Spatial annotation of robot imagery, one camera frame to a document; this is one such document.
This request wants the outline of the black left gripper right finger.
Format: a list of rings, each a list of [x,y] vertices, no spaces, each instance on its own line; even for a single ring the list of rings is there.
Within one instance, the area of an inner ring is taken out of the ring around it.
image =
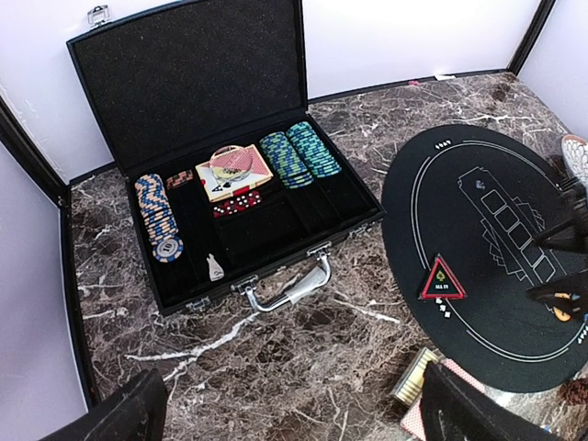
[[[509,412],[456,373],[428,363],[420,402],[428,440],[557,440]]]

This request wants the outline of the orange round blind button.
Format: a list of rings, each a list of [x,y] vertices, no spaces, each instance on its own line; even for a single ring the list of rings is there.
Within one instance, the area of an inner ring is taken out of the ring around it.
[[[581,319],[579,300],[580,296],[570,293],[555,293],[556,305],[553,312],[561,322],[579,321]]]

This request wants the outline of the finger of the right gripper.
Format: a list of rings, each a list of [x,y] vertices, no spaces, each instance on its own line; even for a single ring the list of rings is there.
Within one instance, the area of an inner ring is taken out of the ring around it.
[[[587,254],[587,190],[581,181],[561,181],[560,201],[567,218],[533,237],[551,250]],[[543,303],[569,317],[587,316],[587,269],[526,291],[529,300]]]

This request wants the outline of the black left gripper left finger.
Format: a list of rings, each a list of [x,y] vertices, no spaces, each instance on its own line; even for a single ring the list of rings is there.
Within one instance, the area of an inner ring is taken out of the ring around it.
[[[159,370],[143,370],[88,414],[46,440],[161,440],[167,389]]]

